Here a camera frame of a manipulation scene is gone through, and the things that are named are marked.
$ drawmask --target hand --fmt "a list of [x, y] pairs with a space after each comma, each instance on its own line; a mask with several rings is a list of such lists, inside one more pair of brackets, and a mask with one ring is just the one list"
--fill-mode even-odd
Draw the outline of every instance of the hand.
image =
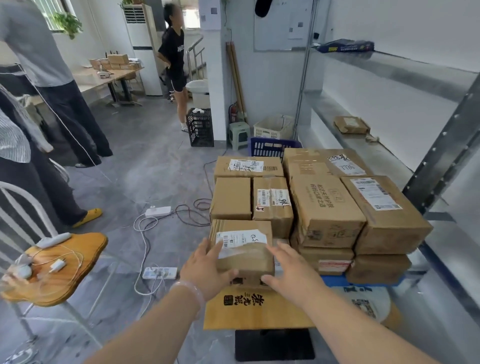
[[180, 280], [194, 284], [204, 295], [205, 301], [214, 298], [239, 274], [237, 269], [222, 274], [217, 272], [216, 261], [222, 244], [219, 242], [207, 253], [208, 240], [204, 238], [180, 271]]
[[313, 292], [326, 288], [324, 281], [305, 259], [288, 244], [278, 243], [277, 247], [267, 245], [283, 268], [283, 276], [262, 276], [262, 281], [280, 293], [290, 302], [304, 308]]

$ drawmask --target whiteboard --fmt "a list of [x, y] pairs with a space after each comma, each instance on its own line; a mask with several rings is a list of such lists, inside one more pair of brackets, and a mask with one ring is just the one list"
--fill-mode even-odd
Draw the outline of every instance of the whiteboard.
[[273, 0], [265, 18], [255, 13], [253, 49], [292, 50], [307, 46], [313, 0]]

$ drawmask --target black t-shirt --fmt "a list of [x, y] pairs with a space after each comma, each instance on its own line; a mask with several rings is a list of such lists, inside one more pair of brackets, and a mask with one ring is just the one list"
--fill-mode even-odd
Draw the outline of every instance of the black t-shirt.
[[162, 36], [162, 46], [158, 52], [162, 53], [172, 64], [170, 68], [167, 68], [167, 75], [170, 77], [183, 75], [184, 38], [183, 30], [178, 35], [172, 27], [168, 28]]

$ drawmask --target plastic crate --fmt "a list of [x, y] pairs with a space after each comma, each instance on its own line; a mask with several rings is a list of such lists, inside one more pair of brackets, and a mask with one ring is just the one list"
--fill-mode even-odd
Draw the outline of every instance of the plastic crate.
[[203, 109], [204, 113], [187, 113], [187, 128], [191, 146], [214, 146], [212, 113], [210, 109]]
[[293, 137], [295, 119], [288, 115], [274, 115], [259, 121], [253, 126], [253, 136], [290, 139]]
[[248, 140], [250, 157], [280, 157], [283, 159], [285, 148], [302, 148], [297, 140], [258, 138]]

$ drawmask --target potted plant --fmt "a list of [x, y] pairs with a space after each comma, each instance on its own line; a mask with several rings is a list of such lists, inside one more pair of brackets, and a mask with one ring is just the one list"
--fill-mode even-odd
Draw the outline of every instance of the potted plant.
[[82, 23], [77, 17], [69, 12], [56, 12], [52, 16], [53, 22], [61, 28], [63, 33], [68, 34], [70, 39], [82, 31]]

